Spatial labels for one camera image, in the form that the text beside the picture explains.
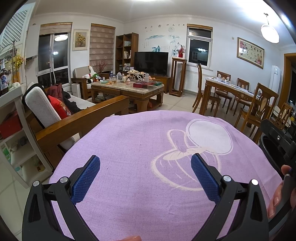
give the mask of purple tablecloth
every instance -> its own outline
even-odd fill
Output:
[[[66,153],[50,182],[97,155],[101,169],[76,207],[100,241],[134,234],[143,241],[190,241],[214,207],[190,167],[197,152],[235,181],[257,179],[266,205],[281,182],[261,149],[229,123],[179,111],[105,118]],[[54,209],[72,237],[55,203]]]

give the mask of television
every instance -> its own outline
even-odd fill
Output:
[[[167,75],[168,52],[135,52],[134,68],[150,75]]]

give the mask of metal screw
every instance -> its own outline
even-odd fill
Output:
[[[37,187],[39,185],[39,181],[35,181],[35,182],[33,182],[33,186],[34,187]]]
[[[60,180],[59,180],[61,183],[65,183],[68,181],[68,178],[67,177],[62,177]]]
[[[230,182],[231,181],[231,177],[230,176],[224,176],[223,180],[226,182]]]
[[[256,180],[256,179],[252,179],[252,183],[253,183],[253,185],[258,185],[258,181]]]

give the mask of beige patterned blind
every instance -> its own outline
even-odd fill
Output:
[[[72,22],[41,24],[39,35],[70,33],[71,28],[72,28]]]
[[[96,61],[106,60],[105,71],[113,70],[115,27],[91,24],[89,65],[97,71]]]

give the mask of framed painting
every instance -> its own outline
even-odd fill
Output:
[[[74,29],[73,51],[87,50],[89,43],[88,29]]]
[[[263,69],[264,49],[239,37],[237,38],[237,57]]]

